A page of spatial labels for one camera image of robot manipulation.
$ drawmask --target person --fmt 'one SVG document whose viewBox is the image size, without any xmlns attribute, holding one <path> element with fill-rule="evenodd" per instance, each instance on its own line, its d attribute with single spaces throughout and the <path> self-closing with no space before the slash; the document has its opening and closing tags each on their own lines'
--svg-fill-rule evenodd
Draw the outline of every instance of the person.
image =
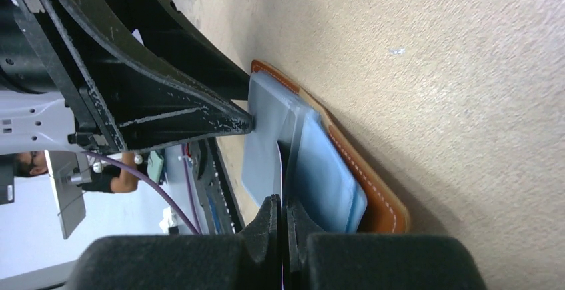
<svg viewBox="0 0 565 290">
<path fill-rule="evenodd" d="M 142 173 L 147 173 L 147 164 L 138 167 L 134 158 L 133 152 L 124 152 L 121 161 L 126 165 L 138 168 Z M 22 152 L 14 156 L 15 177 L 36 177 L 47 172 L 47 160 L 44 151 Z M 129 193 L 137 189 L 139 180 L 136 176 L 114 165 L 104 166 L 102 173 L 92 172 L 91 178 L 91 183 L 80 185 L 84 191 Z"/>
</svg>

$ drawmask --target card holder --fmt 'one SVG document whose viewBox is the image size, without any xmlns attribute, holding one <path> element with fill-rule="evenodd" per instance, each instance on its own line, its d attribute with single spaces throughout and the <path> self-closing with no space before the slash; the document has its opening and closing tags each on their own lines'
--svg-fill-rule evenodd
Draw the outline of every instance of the card holder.
<svg viewBox="0 0 565 290">
<path fill-rule="evenodd" d="M 363 232 L 404 233 L 410 229 L 410 213 L 402 201 L 352 146 L 334 122 L 333 116 L 312 95 L 290 77 L 264 61 L 254 60 L 251 73 L 266 73 L 280 85 L 297 94 L 320 113 L 321 124 L 335 149 L 359 182 L 367 197 L 367 208 L 358 230 Z"/>
<path fill-rule="evenodd" d="M 355 232 L 366 195 L 324 132 L 319 113 L 262 72 L 251 75 L 248 110 L 255 128 L 245 137 L 242 184 L 254 201 L 282 190 L 283 205 L 287 195 L 296 195 L 326 231 Z"/>
</svg>

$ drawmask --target white stitching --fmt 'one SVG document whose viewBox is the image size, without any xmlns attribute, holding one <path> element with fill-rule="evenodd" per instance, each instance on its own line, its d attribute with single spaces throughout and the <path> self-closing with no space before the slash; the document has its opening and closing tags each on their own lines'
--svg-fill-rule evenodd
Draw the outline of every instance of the white stitching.
<svg viewBox="0 0 565 290">
<path fill-rule="evenodd" d="M 330 137 L 332 138 L 332 141 L 334 141 L 334 143 L 336 143 L 339 147 L 339 149 L 341 150 L 341 152 L 343 154 L 345 154 L 347 156 L 347 159 L 351 160 L 351 157 L 349 156 L 349 153 L 347 153 L 347 151 L 345 151 L 341 145 L 337 142 L 337 139 L 335 139 L 335 137 L 329 133 Z M 361 168 L 359 168 L 359 166 L 355 163 L 355 161 L 351 160 L 351 163 L 355 166 L 356 170 L 359 170 L 359 174 L 361 174 L 361 176 L 363 177 L 363 179 L 372 187 L 372 189 L 377 193 L 377 195 L 379 196 L 379 198 L 384 201 L 384 196 L 382 195 L 382 193 L 376 188 L 375 185 L 372 184 L 371 181 L 369 181 L 367 179 L 367 176 L 365 174 L 363 174 L 363 170 L 361 170 Z M 386 207 L 388 208 L 388 210 L 390 211 L 390 214 L 392 214 L 392 218 L 393 218 L 393 223 L 392 223 L 392 232 L 396 231 L 396 223 L 397 223 L 397 218 L 396 218 L 396 213 L 394 213 L 394 210 L 392 209 L 392 207 L 390 206 L 390 203 L 384 201 L 384 205 L 386 205 Z"/>
<path fill-rule="evenodd" d="M 285 87 L 287 87 L 289 90 L 291 90 L 292 92 L 294 92 L 294 90 L 292 89 L 292 87 L 287 84 L 287 82 L 285 80 L 281 80 L 281 78 L 277 77 L 276 75 L 273 75 L 270 71 L 267 70 L 263 70 L 261 69 L 262 72 L 266 72 L 268 73 L 271 77 L 275 78 L 278 82 L 282 83 Z M 341 146 L 341 144 L 337 141 L 337 139 L 331 134 L 328 133 L 330 135 L 330 137 L 332 138 L 332 141 L 334 141 L 334 143 L 337 145 L 337 147 L 341 150 L 341 152 L 343 152 L 343 154 L 347 157 L 347 159 L 349 161 L 351 161 L 351 163 L 353 164 L 353 166 L 355 167 L 355 169 L 357 171 L 359 171 L 359 174 L 361 175 L 361 177 L 363 177 L 363 180 L 365 182 L 367 182 L 372 189 L 377 193 L 377 195 L 379 196 L 379 198 L 384 201 L 384 196 L 382 195 L 382 193 L 376 188 L 375 185 L 372 184 L 372 182 L 370 182 L 367 179 L 367 176 L 363 173 L 363 170 L 361 170 L 361 168 L 359 168 L 359 166 L 357 165 L 357 163 L 355 163 L 355 161 L 353 159 L 351 159 L 351 156 L 349 155 L 349 153 L 347 153 L 347 151 L 345 151 L 345 149 L 343 149 L 343 147 Z M 394 222 L 392 224 L 392 232 L 396 231 L 396 213 L 394 213 L 394 210 L 392 209 L 392 207 L 390 206 L 390 204 L 388 202 L 384 202 L 384 205 L 386 205 L 386 207 L 388 208 L 388 210 L 390 211 L 390 213 L 392 214 L 392 217 L 394 219 Z"/>
</svg>

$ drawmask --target brown leather wallet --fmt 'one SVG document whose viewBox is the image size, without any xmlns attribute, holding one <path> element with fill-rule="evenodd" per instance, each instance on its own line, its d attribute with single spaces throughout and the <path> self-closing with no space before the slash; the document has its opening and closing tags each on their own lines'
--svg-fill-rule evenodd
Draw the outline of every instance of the brown leather wallet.
<svg viewBox="0 0 565 290">
<path fill-rule="evenodd" d="M 363 215 L 358 231 L 379 233 L 408 232 L 410 229 L 410 213 L 408 209 L 349 143 L 338 125 L 333 121 L 329 111 L 284 73 L 268 63 L 253 60 L 251 72 L 259 71 L 268 73 L 292 92 L 300 95 L 312 108 L 320 113 L 322 126 L 326 129 L 337 151 L 339 151 L 349 170 L 351 170 L 367 195 L 367 210 Z"/>
</svg>

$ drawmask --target eyeglasses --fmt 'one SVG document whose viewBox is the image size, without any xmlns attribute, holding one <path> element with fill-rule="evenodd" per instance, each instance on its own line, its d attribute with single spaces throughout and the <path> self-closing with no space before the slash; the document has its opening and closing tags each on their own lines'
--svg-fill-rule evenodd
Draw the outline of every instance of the eyeglasses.
<svg viewBox="0 0 565 290">
<path fill-rule="evenodd" d="M 35 157 L 37 156 L 37 151 L 32 151 L 29 154 L 31 155 L 31 161 L 29 162 L 29 166 L 30 168 L 33 169 L 36 166 Z"/>
</svg>

